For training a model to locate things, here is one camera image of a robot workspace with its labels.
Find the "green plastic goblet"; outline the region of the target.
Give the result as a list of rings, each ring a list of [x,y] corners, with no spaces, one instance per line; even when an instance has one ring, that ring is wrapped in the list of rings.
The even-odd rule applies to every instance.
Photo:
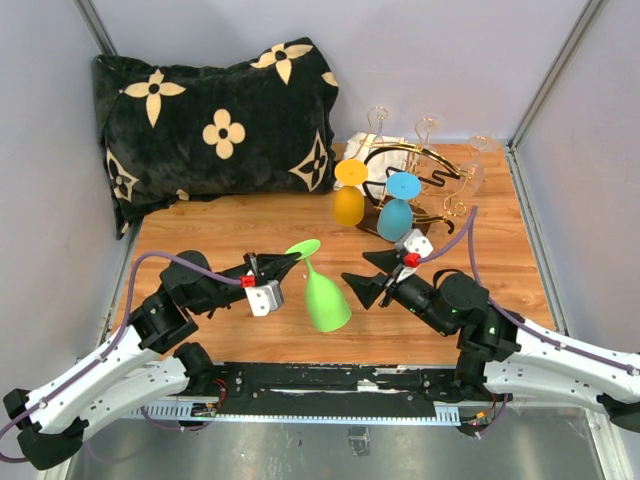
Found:
[[[352,317],[352,310],[340,287],[327,276],[316,271],[311,256],[321,246],[318,239],[301,241],[286,251],[297,253],[307,268],[305,305],[314,328],[329,333],[344,327]]]

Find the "short clear wine glass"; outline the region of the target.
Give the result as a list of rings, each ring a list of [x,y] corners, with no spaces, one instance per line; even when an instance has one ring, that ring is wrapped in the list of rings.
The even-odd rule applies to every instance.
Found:
[[[432,143],[431,137],[442,122],[442,116],[436,113],[428,113],[419,119],[415,125],[415,133],[417,135],[415,143],[422,149],[435,152],[436,148]],[[417,153],[412,153],[408,159],[411,161],[410,172],[416,176],[429,177],[439,167],[439,164],[430,157]]]

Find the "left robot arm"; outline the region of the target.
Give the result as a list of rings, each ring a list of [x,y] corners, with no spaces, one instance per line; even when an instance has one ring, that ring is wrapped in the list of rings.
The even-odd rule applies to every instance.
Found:
[[[2,456],[2,462],[47,470],[132,410],[163,396],[200,396],[222,386],[206,350],[188,339],[198,329],[195,316],[212,316],[241,300],[255,316],[278,310],[280,283],[301,259],[298,253],[247,253],[242,264],[216,273],[195,250],[156,255],[169,262],[160,286],[139,307],[125,308],[115,334],[58,378],[5,395],[10,421],[1,432],[18,430],[21,454]]]

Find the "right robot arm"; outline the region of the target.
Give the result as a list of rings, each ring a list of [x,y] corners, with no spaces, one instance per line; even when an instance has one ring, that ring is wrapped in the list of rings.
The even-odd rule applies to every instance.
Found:
[[[437,334],[456,336],[455,392],[466,400],[494,394],[577,405],[614,425],[639,430],[639,356],[608,350],[545,328],[492,302],[458,269],[430,281],[393,250],[366,252],[374,276],[342,273],[364,308],[401,305]]]

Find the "blue plastic goblet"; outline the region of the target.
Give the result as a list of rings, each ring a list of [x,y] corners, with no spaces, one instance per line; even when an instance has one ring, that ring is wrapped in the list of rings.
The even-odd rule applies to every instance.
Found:
[[[385,240],[395,242],[411,229],[413,211],[409,201],[421,193],[419,179],[407,172],[394,173],[386,182],[386,191],[392,197],[382,208],[377,232]]]

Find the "gold and black wine glass rack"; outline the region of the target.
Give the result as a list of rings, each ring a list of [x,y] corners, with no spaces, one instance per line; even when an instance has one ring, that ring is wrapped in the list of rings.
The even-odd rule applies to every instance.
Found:
[[[382,106],[374,106],[367,113],[367,121],[368,116],[372,111],[376,109],[384,109],[388,112],[388,110]],[[432,160],[439,164],[439,167],[432,172],[429,177],[416,176],[421,182],[421,194],[424,196],[428,196],[430,198],[440,198],[442,200],[442,212],[440,214],[429,214],[420,206],[420,201],[418,198],[414,198],[409,201],[409,204],[413,211],[413,223],[412,226],[414,228],[420,229],[422,232],[426,233],[430,226],[434,223],[444,223],[448,227],[448,233],[452,234],[455,231],[456,224],[454,220],[456,218],[462,218],[467,214],[469,210],[468,203],[464,200],[466,197],[469,197],[459,187],[459,179],[461,177],[459,167],[462,165],[456,165],[451,161],[447,160],[437,151],[432,152],[428,149],[422,149],[416,143],[406,142],[403,143],[395,143],[395,144],[375,144],[369,146],[374,147],[374,150],[367,156],[364,160],[364,165],[367,166],[370,160],[372,160],[376,155],[394,151],[394,150],[404,150],[408,153],[408,157],[412,153],[417,153],[419,155],[423,155],[426,157],[430,157]],[[386,182],[391,175],[394,173],[398,173],[401,171],[405,171],[410,173],[411,161],[407,157],[406,167],[404,170],[401,170],[396,167],[387,167],[386,168]],[[377,232],[377,222],[380,212],[384,205],[392,199],[392,197],[386,191],[386,182],[373,182],[373,185],[381,185],[383,187],[383,192],[379,199],[375,199],[368,188],[369,181],[366,180],[362,185],[364,201],[365,201],[365,209],[364,209],[364,217],[363,219],[356,225],[356,227],[366,233],[372,235],[378,235]]]

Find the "yellow plastic goblet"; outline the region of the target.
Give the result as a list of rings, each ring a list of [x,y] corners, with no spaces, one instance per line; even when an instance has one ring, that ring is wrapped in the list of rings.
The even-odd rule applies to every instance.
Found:
[[[336,179],[342,187],[333,203],[334,220],[343,226],[355,226],[364,217],[365,201],[359,186],[368,178],[368,169],[357,159],[345,159],[335,168]]]

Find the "tall clear champagne flute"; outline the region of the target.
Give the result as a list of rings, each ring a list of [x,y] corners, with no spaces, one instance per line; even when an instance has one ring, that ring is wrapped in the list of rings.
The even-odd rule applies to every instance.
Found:
[[[470,159],[459,167],[459,187],[463,193],[471,197],[479,191],[484,180],[483,160],[499,148],[499,142],[488,134],[474,134],[469,138],[467,148]]]

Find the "brown tinted clear goblet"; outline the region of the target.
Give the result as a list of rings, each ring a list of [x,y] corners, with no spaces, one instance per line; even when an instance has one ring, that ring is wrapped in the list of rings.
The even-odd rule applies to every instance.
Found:
[[[371,145],[384,144],[385,140],[382,136],[383,126],[388,112],[384,109],[376,109],[368,116],[369,121],[369,142]]]

